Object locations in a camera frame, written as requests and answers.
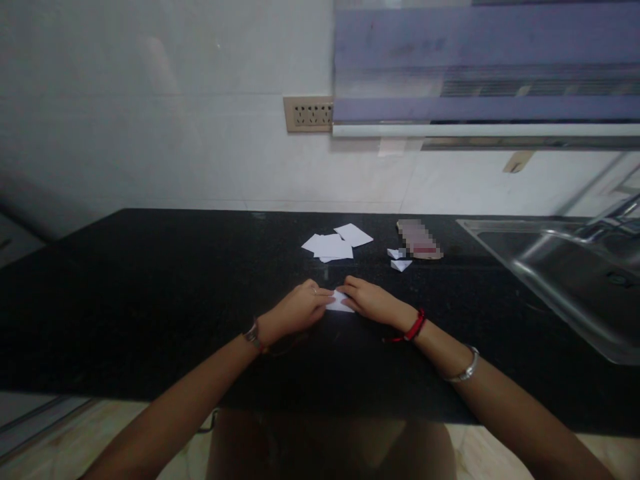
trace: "white paper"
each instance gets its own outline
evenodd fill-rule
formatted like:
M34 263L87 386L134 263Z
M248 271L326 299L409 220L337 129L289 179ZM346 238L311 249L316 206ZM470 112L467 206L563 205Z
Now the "white paper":
M327 310L348 311L354 313L353 309L350 309L348 306L341 303L345 298L349 298L344 293L340 293L338 292L338 290L334 290L332 297L335 298L335 302L328 304Z
M342 240L337 233L320 236L313 246L315 249L313 252L314 257L353 258L353 250L351 250L350 244Z
M391 260L391 268L402 272L408 266L410 266L410 264L412 264L412 262L413 262L413 260Z
M407 148L406 137L381 137L378 157L402 157Z
M402 258L402 255L400 255L400 250L387 249L387 255L395 260Z
M352 247L359 247L360 245L373 241L373 238L352 223L335 228L334 230Z
M317 248L318 241L320 240L321 237L322 235L318 235L317 233L314 233L313 236L305 242L302 248L315 253L315 249Z

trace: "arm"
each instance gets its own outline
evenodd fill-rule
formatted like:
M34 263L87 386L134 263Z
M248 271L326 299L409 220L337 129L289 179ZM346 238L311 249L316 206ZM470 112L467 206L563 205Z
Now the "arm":
M258 318L260 342L269 346L312 326L335 300L332 294L313 280L298 285ZM156 478L258 355L258 349L242 335L234 338L128 424L90 466L85 480Z
M400 331L408 331L417 310L382 288L347 277L338 290L362 316ZM473 360L470 350L427 321L415 343L444 378L464 372ZM486 360L480 358L473 376L452 384L475 416L514 452L537 479L606 479L608 470L538 401Z

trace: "stainless steel sink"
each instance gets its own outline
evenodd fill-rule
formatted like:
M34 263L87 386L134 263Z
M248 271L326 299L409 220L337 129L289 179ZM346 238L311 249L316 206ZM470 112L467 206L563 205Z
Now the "stainless steel sink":
M457 222L598 352L640 365L637 256L574 236L578 223Z

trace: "tile floor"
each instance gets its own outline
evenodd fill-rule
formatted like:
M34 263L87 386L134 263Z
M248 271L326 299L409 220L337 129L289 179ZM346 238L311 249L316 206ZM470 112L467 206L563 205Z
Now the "tile floor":
M144 408L145 403L100 401L0 465L6 480L74 480ZM520 480L524 465L484 427L448 425L458 480ZM579 435L618 480L640 478L640 439ZM168 464L161 480L204 480L211 434L196 435Z

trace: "person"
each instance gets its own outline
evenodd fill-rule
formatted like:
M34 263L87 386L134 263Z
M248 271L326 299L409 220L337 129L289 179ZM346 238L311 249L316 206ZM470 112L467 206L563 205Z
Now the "person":
M348 295L342 300L345 305L400 332L415 330L420 319L414 307L365 280L348 276L337 290ZM332 294L313 280L296 286L258 317L248 334L228 342L152 402L112 440L83 478L156 478L261 351L320 320L326 305L335 300ZM421 323L414 332L415 345L444 379L458 380L452 383L456 392L534 478L612 480L604 465L532 396L472 348L428 320ZM207 475L454 479L455 460L446 428L420 419L399 424L223 409L213 428Z

